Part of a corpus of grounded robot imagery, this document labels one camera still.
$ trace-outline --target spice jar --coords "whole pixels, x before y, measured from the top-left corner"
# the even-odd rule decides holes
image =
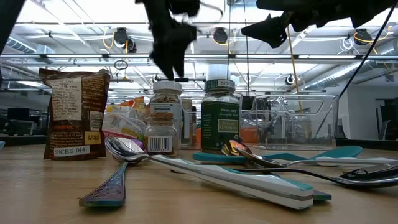
[[[180,95],[182,85],[175,81],[154,83],[154,96],[149,102],[149,113],[172,113],[174,127],[177,129],[177,147],[181,146],[182,108]]]
[[[149,155],[177,153],[177,129],[172,113],[152,113],[146,118],[145,143]]]
[[[226,141],[239,139],[239,99],[232,80],[209,80],[201,103],[201,151],[222,154]]]
[[[183,126],[181,129],[181,145],[191,146],[192,145],[192,100],[182,99],[182,107],[184,111],[182,113]]]

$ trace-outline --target white handle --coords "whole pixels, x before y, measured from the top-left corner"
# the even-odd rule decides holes
[[[388,158],[369,158],[369,159],[359,159],[353,157],[341,157],[341,158],[330,158],[330,157],[318,157],[314,161],[316,163],[333,163],[333,164],[359,164],[359,165],[376,165],[376,164],[385,164],[388,162],[396,161],[395,159]]]
[[[274,175],[252,175],[217,165],[201,165],[182,159],[152,156],[152,161],[172,170],[190,174],[231,189],[290,208],[304,209],[313,204],[313,188]]]

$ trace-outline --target decorated fork handle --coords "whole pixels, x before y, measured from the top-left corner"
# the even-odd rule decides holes
[[[124,175],[128,162],[124,162],[119,169],[101,186],[79,200],[82,207],[121,207],[126,202],[126,188]]]

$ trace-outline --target wooden table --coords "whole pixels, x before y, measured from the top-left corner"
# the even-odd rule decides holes
[[[150,162],[129,168],[124,207],[83,208],[78,206],[78,199],[108,179],[118,164],[110,157],[76,162],[43,161],[43,152],[43,145],[5,147],[0,151],[0,223],[397,222],[398,187],[358,191],[306,175],[284,174],[333,196],[332,201],[297,211],[186,174],[174,174]],[[192,151],[182,153],[186,158],[191,158],[191,154]],[[364,150],[360,155],[376,156],[398,159],[398,152]],[[328,175],[354,169],[305,168]]]

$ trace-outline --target spice bag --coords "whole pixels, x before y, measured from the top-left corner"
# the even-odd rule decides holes
[[[44,159],[77,161],[105,157],[102,122],[110,81],[108,71],[40,69],[39,73],[53,90]]]

